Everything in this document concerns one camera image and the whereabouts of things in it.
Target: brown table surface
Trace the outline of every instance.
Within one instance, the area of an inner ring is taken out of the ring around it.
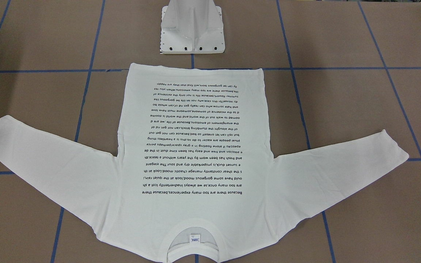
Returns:
[[[216,0],[227,49],[160,55],[167,0],[0,1],[0,117],[117,153],[127,68],[263,68],[275,156],[386,129],[410,159],[233,262],[421,263],[421,3]],[[179,263],[210,262],[186,256]],[[147,262],[0,163],[0,263]]]

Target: sleeve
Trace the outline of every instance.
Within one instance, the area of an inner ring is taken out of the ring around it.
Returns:
[[[88,223],[103,226],[114,200],[115,157],[29,127],[7,115],[0,118],[0,161],[16,175]]]
[[[267,183],[267,213],[274,235],[282,238],[301,220],[344,200],[407,159],[385,130],[277,157]]]

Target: shirt's right sleeve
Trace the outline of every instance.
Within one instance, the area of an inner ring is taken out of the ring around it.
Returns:
[[[88,223],[98,235],[116,203],[117,161],[110,153],[0,118],[0,161]]]
[[[267,182],[267,216],[277,238],[356,193],[408,159],[383,130],[357,140],[274,160]]]

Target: white tag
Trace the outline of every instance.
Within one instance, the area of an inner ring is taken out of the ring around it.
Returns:
[[[201,243],[201,235],[189,235],[189,243]]]

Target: white metal stand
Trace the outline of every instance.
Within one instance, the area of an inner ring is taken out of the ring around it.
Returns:
[[[212,54],[225,51],[222,9],[213,0],[170,0],[162,8],[160,53]]]

